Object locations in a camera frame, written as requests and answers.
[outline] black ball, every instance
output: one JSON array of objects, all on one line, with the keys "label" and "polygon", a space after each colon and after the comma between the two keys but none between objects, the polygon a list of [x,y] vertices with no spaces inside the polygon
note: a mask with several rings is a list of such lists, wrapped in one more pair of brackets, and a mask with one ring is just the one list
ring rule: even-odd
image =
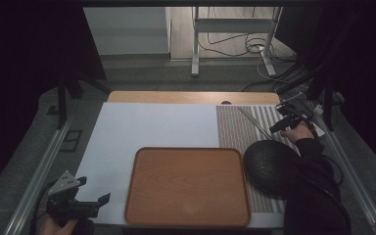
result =
[{"label": "black ball", "polygon": [[287,198],[298,175],[299,155],[274,140],[261,140],[247,148],[243,165],[247,177],[262,191]]}]

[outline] cable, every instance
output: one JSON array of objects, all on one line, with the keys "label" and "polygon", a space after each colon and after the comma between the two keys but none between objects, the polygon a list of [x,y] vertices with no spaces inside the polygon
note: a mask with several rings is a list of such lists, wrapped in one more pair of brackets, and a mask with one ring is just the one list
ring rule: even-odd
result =
[{"label": "cable", "polygon": [[216,53],[219,53],[221,55],[224,55],[224,56],[229,56],[229,57],[240,57],[240,56],[244,56],[246,54],[248,54],[249,52],[245,52],[245,53],[241,53],[241,54],[237,54],[237,55],[230,55],[230,54],[226,54],[226,53],[223,53],[223,52],[220,52],[220,51],[217,51],[217,50],[213,50],[213,49],[210,49],[210,48],[205,48],[200,41],[198,41],[198,45],[200,45],[201,48],[203,48],[204,50],[206,51],[212,51],[212,52],[216,52]]},{"label": "cable", "polygon": [[247,34],[247,37],[246,37],[246,40],[244,41],[244,45],[246,46],[246,49],[247,51],[249,51],[250,53],[254,53],[254,54],[257,54],[257,53],[261,53],[261,50],[259,47],[264,47],[264,44],[249,44],[249,42],[253,41],[253,40],[262,40],[262,41],[265,41],[264,38],[260,38],[260,37],[255,37],[255,38],[250,38],[249,39],[249,35],[250,33]]},{"label": "cable", "polygon": [[265,76],[261,73],[260,69],[259,69],[259,64],[260,64],[260,61],[262,60],[262,58],[260,58],[258,60],[258,73],[261,77],[267,79],[266,81],[257,81],[257,82],[253,82],[253,83],[250,83],[248,84],[247,86],[245,86],[243,89],[242,89],[242,92],[245,92],[249,87],[253,86],[253,85],[258,85],[258,84],[264,84],[264,83],[267,83],[267,82],[286,82],[286,83],[290,83],[288,81],[284,81],[284,80],[281,80],[281,78],[283,76],[286,76],[288,75],[290,72],[292,72],[293,70],[295,70],[297,67],[298,67],[298,64],[294,64],[292,65],[290,68],[288,68],[285,72],[283,72],[282,74],[279,74],[277,76],[274,76],[274,77],[268,77],[268,76]]},{"label": "cable", "polygon": [[210,41],[210,34],[207,32],[207,40],[209,41],[210,45],[213,45],[213,44],[217,44],[217,43],[220,43],[220,42],[228,41],[228,40],[231,40],[231,39],[234,39],[234,38],[237,38],[237,37],[246,36],[247,34],[248,33],[243,33],[243,34],[239,34],[239,35],[236,35],[236,36],[227,37],[227,38],[221,39],[219,41],[211,42]]},{"label": "cable", "polygon": [[307,177],[303,176],[301,173],[298,174],[298,176],[303,179],[304,181],[306,181],[307,183],[309,183],[310,185],[312,185],[313,187],[315,187],[316,189],[320,190],[325,196],[327,196],[329,199],[331,199],[331,201],[338,207],[338,209],[341,211],[341,214],[343,215],[344,217],[344,221],[345,221],[345,225],[346,227],[349,229],[349,231],[351,231],[351,219],[350,219],[350,215],[348,213],[348,211],[346,210],[346,208],[342,205],[342,203],[338,202],[338,200],[334,197],[334,195],[332,195],[330,192],[328,192],[327,190],[325,190],[324,188],[322,188],[321,186],[319,186],[317,183],[315,183],[314,181],[308,179]]},{"label": "cable", "polygon": [[29,224],[29,235],[35,235],[36,233],[36,222],[38,220],[38,209],[39,209],[39,204],[41,203],[42,197],[44,196],[45,192],[51,188],[58,179],[54,179],[53,181],[47,183],[39,192],[38,198],[35,202],[35,207],[32,215],[32,219]]},{"label": "cable", "polygon": [[[297,77],[298,75],[300,75],[303,71],[305,71],[306,69],[305,68],[302,68],[300,71],[298,71],[297,73],[295,73],[293,76],[291,77],[285,77],[284,80],[282,80],[283,82],[288,82],[290,81],[291,79]],[[291,70],[291,71],[286,71],[285,73],[287,73],[286,75],[289,75],[292,71],[294,70]],[[280,81],[277,81],[276,83],[273,84],[271,90],[274,92],[276,90],[276,86],[278,86],[280,84]]]},{"label": "cable", "polygon": [[275,61],[279,64],[297,62],[298,61],[297,56],[295,54],[292,55],[292,56],[279,57],[276,54],[276,50],[274,49],[274,47],[272,47],[271,49],[272,49],[272,51],[270,51],[270,50],[268,51],[270,59],[272,59],[273,61]]}]

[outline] person's hand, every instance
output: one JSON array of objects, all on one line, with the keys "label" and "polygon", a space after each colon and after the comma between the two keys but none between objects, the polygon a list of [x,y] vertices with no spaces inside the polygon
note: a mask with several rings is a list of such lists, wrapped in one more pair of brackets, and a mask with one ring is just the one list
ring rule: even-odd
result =
[{"label": "person's hand", "polygon": [[78,220],[71,219],[64,227],[61,227],[53,217],[47,216],[41,228],[39,235],[71,235]]},{"label": "person's hand", "polygon": [[281,130],[280,135],[289,139],[293,144],[300,139],[314,139],[312,132],[304,121],[301,121],[295,128],[289,130]]}]

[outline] orange tray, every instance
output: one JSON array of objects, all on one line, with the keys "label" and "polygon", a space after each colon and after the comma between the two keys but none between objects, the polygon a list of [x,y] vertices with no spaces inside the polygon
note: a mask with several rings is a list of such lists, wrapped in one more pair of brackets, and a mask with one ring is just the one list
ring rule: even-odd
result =
[{"label": "orange tray", "polygon": [[246,226],[249,201],[240,153],[228,148],[142,148],[125,219],[133,225]]}]

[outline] metal stand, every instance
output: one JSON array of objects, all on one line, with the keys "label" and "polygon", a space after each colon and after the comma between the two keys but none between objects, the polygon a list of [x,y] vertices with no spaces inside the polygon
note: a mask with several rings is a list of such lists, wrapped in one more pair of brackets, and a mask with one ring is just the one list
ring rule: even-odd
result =
[{"label": "metal stand", "polygon": [[279,17],[280,17],[280,12],[282,11],[282,8],[275,7],[274,8],[274,14],[271,19],[270,23],[270,29],[267,34],[266,41],[264,43],[264,47],[260,48],[261,50],[261,57],[264,62],[264,65],[267,70],[267,74],[269,77],[274,77],[276,76],[276,71],[274,70],[273,64],[271,63],[270,56],[269,56],[269,50],[270,50],[270,45],[271,41],[273,40],[274,32],[276,31],[277,23],[279,22]]},{"label": "metal stand", "polygon": [[[101,90],[102,92],[109,95],[112,90],[107,88],[106,86],[100,84],[94,79],[90,79],[84,74],[81,74],[79,72],[75,72],[74,76],[80,76],[85,82],[89,83],[96,89]],[[82,96],[82,90],[80,85],[76,80],[66,80],[66,75],[63,72],[63,74],[60,75],[59,83],[58,83],[58,99],[59,99],[59,124],[57,129],[61,129],[66,122],[67,119],[67,101],[66,101],[66,89],[68,89],[69,93],[73,97],[73,99],[81,98]]]},{"label": "metal stand", "polygon": [[191,75],[197,77],[200,70],[200,32],[214,33],[268,33],[264,48],[261,49],[261,56],[270,76],[275,76],[276,72],[268,57],[271,40],[277,27],[281,8],[276,7],[272,19],[200,19],[199,7],[195,7],[194,15],[194,46],[192,50]]}]

